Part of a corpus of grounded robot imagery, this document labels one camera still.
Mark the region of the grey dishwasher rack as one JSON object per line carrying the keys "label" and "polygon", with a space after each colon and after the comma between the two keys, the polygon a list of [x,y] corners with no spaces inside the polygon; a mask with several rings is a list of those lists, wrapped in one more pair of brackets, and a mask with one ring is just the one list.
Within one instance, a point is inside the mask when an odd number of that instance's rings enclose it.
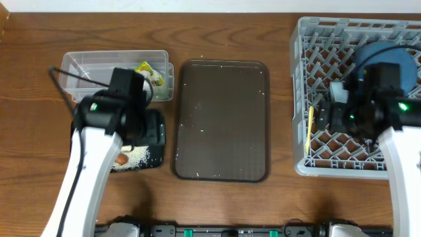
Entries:
{"label": "grey dishwasher rack", "polygon": [[293,80],[293,162],[297,174],[386,180],[386,163],[377,145],[312,126],[305,152],[309,107],[330,99],[330,82],[343,81],[355,68],[355,52],[373,42],[420,45],[420,22],[304,16],[290,41]]}

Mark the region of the cream plastic spoon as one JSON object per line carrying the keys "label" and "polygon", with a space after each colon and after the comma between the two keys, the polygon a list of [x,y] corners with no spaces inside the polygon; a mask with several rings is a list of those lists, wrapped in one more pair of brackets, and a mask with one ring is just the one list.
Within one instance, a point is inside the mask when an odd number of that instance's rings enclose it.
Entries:
{"label": "cream plastic spoon", "polygon": [[309,107],[309,120],[308,120],[308,128],[307,128],[307,137],[305,142],[305,152],[309,153],[310,151],[310,139],[311,139],[311,130],[312,130],[312,123],[314,118],[314,107]]}

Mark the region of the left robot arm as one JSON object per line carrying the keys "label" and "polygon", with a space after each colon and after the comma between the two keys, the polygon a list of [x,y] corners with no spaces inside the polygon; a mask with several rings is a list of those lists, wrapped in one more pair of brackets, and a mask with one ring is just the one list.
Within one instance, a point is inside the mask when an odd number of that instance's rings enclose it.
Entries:
{"label": "left robot arm", "polygon": [[43,236],[93,236],[112,166],[125,145],[163,147],[162,114],[153,100],[153,70],[114,68],[103,90],[66,103],[72,121],[70,159]]}

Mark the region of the black waste bin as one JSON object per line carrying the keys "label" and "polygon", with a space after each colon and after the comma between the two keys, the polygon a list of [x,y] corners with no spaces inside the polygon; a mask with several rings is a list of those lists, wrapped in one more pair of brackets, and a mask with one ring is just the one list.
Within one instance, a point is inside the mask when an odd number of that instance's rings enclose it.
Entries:
{"label": "black waste bin", "polygon": [[102,128],[102,135],[118,134],[122,146],[148,146],[149,161],[141,169],[161,166],[166,143],[164,117],[154,109],[105,108],[76,109],[73,128]]}

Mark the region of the dark brown serving tray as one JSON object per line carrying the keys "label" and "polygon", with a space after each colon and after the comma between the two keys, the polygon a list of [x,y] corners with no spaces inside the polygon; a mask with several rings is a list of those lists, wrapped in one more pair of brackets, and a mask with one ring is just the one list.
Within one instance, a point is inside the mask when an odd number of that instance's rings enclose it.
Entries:
{"label": "dark brown serving tray", "polygon": [[180,69],[171,169],[181,180],[259,183],[270,173],[270,76],[258,61]]}

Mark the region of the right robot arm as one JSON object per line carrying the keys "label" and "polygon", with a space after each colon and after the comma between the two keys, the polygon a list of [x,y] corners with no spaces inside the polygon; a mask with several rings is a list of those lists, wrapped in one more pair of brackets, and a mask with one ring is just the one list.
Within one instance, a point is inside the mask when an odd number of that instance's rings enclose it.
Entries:
{"label": "right robot arm", "polygon": [[393,235],[420,235],[420,101],[404,96],[401,67],[366,66],[346,82],[331,82],[331,100],[316,119],[355,138],[377,142],[383,154],[393,206]]}

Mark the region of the orange carrot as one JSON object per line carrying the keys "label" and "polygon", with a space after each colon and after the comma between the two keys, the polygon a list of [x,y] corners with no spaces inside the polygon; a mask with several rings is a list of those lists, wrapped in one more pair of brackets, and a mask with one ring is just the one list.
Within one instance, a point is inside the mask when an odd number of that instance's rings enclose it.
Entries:
{"label": "orange carrot", "polygon": [[120,153],[117,155],[117,158],[115,159],[115,163],[119,165],[125,165],[128,162],[128,156]]}

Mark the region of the pile of white rice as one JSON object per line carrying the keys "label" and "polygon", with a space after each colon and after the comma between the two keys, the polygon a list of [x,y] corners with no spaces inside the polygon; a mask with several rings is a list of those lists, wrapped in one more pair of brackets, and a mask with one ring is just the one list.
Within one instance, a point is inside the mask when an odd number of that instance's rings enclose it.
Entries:
{"label": "pile of white rice", "polygon": [[149,161],[150,151],[148,146],[131,145],[122,146],[121,152],[128,156],[128,162],[125,165],[119,165],[114,162],[111,172],[124,172],[139,170]]}

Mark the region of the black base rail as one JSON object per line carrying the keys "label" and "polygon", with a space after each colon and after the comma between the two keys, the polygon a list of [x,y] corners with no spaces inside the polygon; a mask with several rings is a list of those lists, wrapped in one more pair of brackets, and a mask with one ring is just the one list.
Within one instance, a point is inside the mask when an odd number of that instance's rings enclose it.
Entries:
{"label": "black base rail", "polygon": [[143,226],[140,237],[270,237],[270,236],[314,236],[312,226],[287,226],[280,228],[234,228],[234,227],[177,227],[172,225]]}

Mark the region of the clear plastic waste bin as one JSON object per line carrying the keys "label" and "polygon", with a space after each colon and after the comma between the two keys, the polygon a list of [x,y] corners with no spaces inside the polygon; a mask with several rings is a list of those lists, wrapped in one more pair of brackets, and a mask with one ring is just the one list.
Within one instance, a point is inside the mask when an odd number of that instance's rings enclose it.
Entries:
{"label": "clear plastic waste bin", "polygon": [[142,62],[163,77],[152,79],[153,101],[170,101],[174,95],[174,66],[169,62],[165,50],[120,50],[120,51],[79,51],[64,55],[61,69],[76,74],[86,80],[61,74],[61,88],[72,96],[74,102],[80,102],[85,96],[93,95],[104,87],[97,82],[109,84],[114,68],[135,69]]}

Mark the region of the yellow green snack wrapper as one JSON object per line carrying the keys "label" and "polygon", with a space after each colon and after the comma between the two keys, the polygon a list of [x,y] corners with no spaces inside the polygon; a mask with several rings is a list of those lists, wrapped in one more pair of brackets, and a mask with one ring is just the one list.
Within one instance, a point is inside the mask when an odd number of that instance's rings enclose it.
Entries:
{"label": "yellow green snack wrapper", "polygon": [[161,87],[165,84],[162,75],[153,69],[147,61],[143,61],[138,67],[134,69],[134,71],[148,79],[152,86]]}

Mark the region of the light blue rice bowl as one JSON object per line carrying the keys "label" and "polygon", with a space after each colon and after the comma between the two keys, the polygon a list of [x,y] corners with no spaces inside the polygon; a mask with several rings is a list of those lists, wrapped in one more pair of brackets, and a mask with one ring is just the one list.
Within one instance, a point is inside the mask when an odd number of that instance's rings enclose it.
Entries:
{"label": "light blue rice bowl", "polygon": [[343,87],[343,82],[330,82],[329,89],[333,103],[347,103],[349,91]]}

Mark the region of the dark blue plate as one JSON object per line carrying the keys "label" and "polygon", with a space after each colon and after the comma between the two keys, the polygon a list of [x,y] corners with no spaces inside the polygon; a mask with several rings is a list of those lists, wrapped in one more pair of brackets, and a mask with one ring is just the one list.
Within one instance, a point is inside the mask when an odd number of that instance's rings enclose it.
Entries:
{"label": "dark blue plate", "polygon": [[381,41],[370,43],[361,47],[355,52],[355,56],[353,57],[355,68],[352,73],[356,74],[359,78],[362,78],[363,70],[366,65],[376,63],[398,64],[401,67],[401,89],[404,91],[404,95],[408,95],[418,79],[418,68],[412,58],[412,55],[407,52],[406,49],[391,49],[390,51],[386,51],[372,57],[364,64],[362,63],[367,57],[381,51],[382,49],[393,46],[395,46],[394,43]]}

